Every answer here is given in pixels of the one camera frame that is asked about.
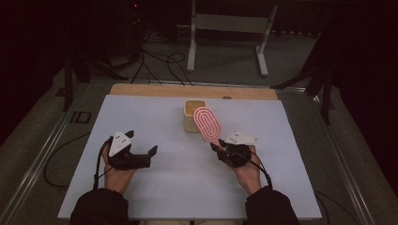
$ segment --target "pink coil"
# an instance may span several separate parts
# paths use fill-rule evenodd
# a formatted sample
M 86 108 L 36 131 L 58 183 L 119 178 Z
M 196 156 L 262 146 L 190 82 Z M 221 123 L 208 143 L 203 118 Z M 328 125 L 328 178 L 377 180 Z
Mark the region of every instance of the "pink coil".
M 208 107 L 199 107 L 193 112 L 193 119 L 199 127 L 203 138 L 210 143 L 219 144 L 222 127 L 216 114 Z

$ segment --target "floor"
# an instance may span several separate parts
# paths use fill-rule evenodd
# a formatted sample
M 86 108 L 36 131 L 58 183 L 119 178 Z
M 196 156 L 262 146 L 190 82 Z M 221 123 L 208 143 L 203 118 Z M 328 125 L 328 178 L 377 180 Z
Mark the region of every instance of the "floor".
M 147 53 L 147 68 L 142 68 L 135 83 L 148 83 L 149 77 L 152 83 L 159 83 L 159 79 L 162 84 L 181 84 L 180 79 L 186 85 L 191 81 L 194 85 L 267 88 L 297 76 L 316 42 L 312 37 L 271 35 L 265 51 L 269 76 L 264 78 L 259 75 L 254 55 L 256 37 L 214 41 L 203 33 L 198 39 L 195 71 L 188 73 L 187 59 L 182 58 L 188 55 L 189 48 L 189 37 L 184 32 L 176 41 L 153 36 L 144 46 L 152 54 L 182 53 L 175 54 L 176 60 L 182 60 L 182 66 L 167 65 Z M 128 83 L 138 67 L 137 63 L 119 74 L 128 77 Z M 1 146 L 1 224 L 69 223 L 56 217 L 67 191 L 62 186 L 73 176 L 103 98 L 114 83 L 120 83 L 95 70 L 91 72 L 94 77 L 90 83 L 75 83 L 73 105 L 68 112 L 62 112 L 64 99 L 55 96 L 63 87 L 60 71 L 54 77 L 52 89 Z M 332 88 L 327 126 L 319 116 L 318 101 L 302 93 L 306 84 L 307 81 L 298 82 L 277 92 L 323 214 L 321 219 L 303 220 L 301 224 L 328 224 L 327 215 L 329 224 L 398 224 L 397 198 L 341 101 L 339 90 Z M 74 112 L 92 116 L 88 123 L 75 123 L 71 120 Z M 49 185 L 45 178 L 61 187 Z

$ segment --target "person's left hand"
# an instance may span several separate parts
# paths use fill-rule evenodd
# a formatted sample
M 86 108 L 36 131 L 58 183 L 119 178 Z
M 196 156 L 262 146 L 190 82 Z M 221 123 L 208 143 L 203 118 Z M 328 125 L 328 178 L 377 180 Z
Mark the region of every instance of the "person's left hand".
M 111 145 L 107 144 L 102 151 L 102 158 L 103 161 L 105 162 L 105 169 L 104 169 L 105 172 L 107 172 L 111 168 L 111 165 L 108 164 L 108 154 L 110 148 Z M 123 194 L 124 192 L 126 192 L 127 188 L 129 187 L 130 180 L 136 171 L 137 171 L 136 169 L 128 171 L 119 171 L 116 170 L 115 168 L 112 168 L 110 171 L 108 171 L 105 174 L 105 188 Z

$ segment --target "small box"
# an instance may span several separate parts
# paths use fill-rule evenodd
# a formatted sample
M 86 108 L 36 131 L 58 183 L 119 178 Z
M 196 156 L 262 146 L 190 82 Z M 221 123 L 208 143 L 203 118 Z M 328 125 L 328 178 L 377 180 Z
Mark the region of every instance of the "small box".
M 188 133 L 200 133 L 200 129 L 196 126 L 193 119 L 193 112 L 199 107 L 205 107 L 203 100 L 186 100 L 184 105 L 184 129 Z

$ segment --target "person's right hand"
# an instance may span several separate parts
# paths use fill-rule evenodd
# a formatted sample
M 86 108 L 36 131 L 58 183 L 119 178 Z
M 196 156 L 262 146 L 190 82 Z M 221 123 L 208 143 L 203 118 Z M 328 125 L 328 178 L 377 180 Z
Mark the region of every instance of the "person's right hand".
M 255 152 L 255 146 L 249 145 L 249 150 Z M 252 162 L 260 166 L 260 160 L 256 156 L 252 156 Z M 237 176 L 238 182 L 248 192 L 249 195 L 254 194 L 257 190 L 261 189 L 260 170 L 247 162 L 244 166 L 238 168 L 231 168 Z

